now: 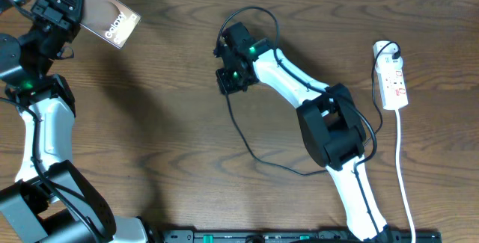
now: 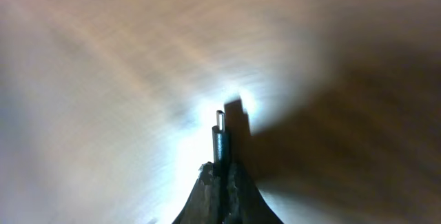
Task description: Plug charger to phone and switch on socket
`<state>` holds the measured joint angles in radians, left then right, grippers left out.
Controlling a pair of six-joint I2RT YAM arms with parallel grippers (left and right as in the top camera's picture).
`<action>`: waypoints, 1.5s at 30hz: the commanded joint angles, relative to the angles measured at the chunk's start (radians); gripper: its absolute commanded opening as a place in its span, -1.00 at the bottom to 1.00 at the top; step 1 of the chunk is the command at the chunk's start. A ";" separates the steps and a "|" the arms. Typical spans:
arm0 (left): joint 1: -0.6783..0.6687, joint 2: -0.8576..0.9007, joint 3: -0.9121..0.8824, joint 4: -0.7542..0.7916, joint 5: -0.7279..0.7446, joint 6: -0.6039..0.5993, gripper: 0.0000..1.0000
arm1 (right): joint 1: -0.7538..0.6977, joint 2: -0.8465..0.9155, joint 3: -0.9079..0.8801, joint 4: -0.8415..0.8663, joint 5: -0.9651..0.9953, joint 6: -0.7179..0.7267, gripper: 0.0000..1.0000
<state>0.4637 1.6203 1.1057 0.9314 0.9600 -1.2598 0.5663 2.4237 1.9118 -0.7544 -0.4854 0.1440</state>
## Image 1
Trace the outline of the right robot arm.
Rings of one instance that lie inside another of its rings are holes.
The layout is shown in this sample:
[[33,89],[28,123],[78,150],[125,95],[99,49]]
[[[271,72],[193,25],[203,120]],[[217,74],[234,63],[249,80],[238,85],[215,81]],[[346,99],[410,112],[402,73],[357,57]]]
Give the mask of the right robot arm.
[[313,79],[272,41],[257,40],[237,22],[222,28],[214,54],[224,66],[216,76],[228,96],[258,82],[276,90],[295,109],[308,154],[332,177],[350,232],[361,241],[385,238],[388,226],[367,178],[364,141],[369,126],[342,84]]

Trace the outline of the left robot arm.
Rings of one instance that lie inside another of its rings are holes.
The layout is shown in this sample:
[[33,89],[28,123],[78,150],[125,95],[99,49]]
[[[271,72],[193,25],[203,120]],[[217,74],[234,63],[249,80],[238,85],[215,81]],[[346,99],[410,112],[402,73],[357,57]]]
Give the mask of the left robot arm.
[[20,36],[1,36],[3,101],[25,124],[22,164],[14,183],[1,191],[1,213],[23,242],[157,242],[140,217],[115,215],[73,165],[74,95],[54,61],[82,28],[123,47],[140,16],[118,0],[1,0],[32,23]]

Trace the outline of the Samsung Galaxy smartphone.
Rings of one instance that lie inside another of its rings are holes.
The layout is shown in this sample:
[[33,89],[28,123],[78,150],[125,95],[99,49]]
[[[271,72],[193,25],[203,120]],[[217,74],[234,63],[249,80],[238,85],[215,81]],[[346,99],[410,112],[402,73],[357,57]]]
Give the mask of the Samsung Galaxy smartphone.
[[141,16],[118,0],[84,0],[80,25],[121,49]]

